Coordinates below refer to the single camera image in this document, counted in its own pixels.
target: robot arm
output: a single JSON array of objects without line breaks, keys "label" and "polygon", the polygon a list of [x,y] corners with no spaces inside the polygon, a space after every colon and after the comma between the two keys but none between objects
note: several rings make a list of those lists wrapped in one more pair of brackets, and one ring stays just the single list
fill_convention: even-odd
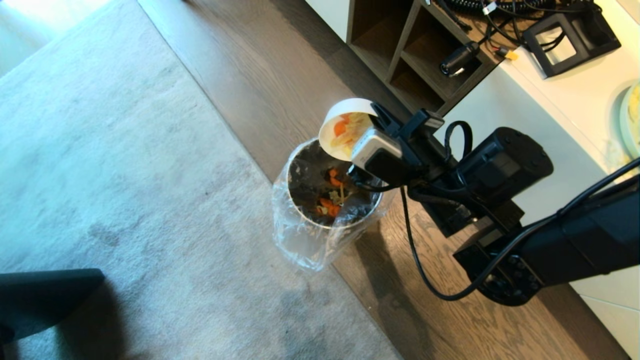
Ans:
[{"label": "robot arm", "polygon": [[[471,149],[470,127],[455,122],[447,129],[442,145],[433,133],[444,120],[434,113],[420,110],[403,124],[379,104],[372,107],[378,114],[372,119],[375,128],[353,149],[350,175],[356,181],[364,183],[376,176],[390,185],[384,190],[407,186],[409,198],[422,203],[447,237],[483,217],[493,222],[454,254],[472,281],[459,294],[437,292],[414,251],[422,278],[441,299],[457,300],[478,289],[500,304],[517,306],[544,286],[640,263],[639,176],[595,193],[640,165],[640,160],[601,181],[558,213],[522,227],[524,212],[511,199],[553,173],[551,160],[538,143],[519,131],[501,127]],[[465,132],[465,154],[460,161],[451,156],[448,144],[455,126]],[[413,250],[409,226],[408,235]]]}]

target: rug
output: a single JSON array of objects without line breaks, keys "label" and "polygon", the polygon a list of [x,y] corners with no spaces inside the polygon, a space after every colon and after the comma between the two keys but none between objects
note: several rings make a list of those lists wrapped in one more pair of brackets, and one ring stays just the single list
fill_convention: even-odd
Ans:
[{"label": "rug", "polygon": [[333,270],[271,241],[271,184],[134,0],[0,79],[0,272],[107,280],[9,359],[399,358]]}]

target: black chair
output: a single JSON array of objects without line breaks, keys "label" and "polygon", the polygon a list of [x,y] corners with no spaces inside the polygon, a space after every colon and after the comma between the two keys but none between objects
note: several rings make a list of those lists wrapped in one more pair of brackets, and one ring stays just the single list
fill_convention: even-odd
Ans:
[{"label": "black chair", "polygon": [[103,281],[99,269],[0,274],[0,360],[2,344],[61,322]]}]

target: wooden floor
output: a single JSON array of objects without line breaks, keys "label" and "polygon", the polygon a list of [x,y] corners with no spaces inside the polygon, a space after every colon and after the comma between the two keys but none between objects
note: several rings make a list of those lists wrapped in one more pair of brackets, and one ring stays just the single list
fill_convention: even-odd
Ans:
[{"label": "wooden floor", "polygon": [[[303,0],[139,2],[272,180],[341,99],[409,115]],[[426,272],[444,292],[462,289],[468,279],[451,254],[475,229],[445,239],[418,204],[410,213]],[[406,359],[627,358],[569,286],[522,307],[478,293],[435,298],[413,264],[399,196],[334,265]]]}]

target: plastic bag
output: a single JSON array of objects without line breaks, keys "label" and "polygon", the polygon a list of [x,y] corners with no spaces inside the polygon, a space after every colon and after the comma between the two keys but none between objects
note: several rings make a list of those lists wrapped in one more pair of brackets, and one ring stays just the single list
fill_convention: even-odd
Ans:
[{"label": "plastic bag", "polygon": [[[370,193],[347,182],[338,189],[327,181],[329,169],[345,174],[349,166],[325,153],[314,138],[292,152],[273,183],[273,240],[293,263],[324,269],[387,212],[394,192]],[[318,200],[338,192],[344,205],[334,219],[323,213]]]}]

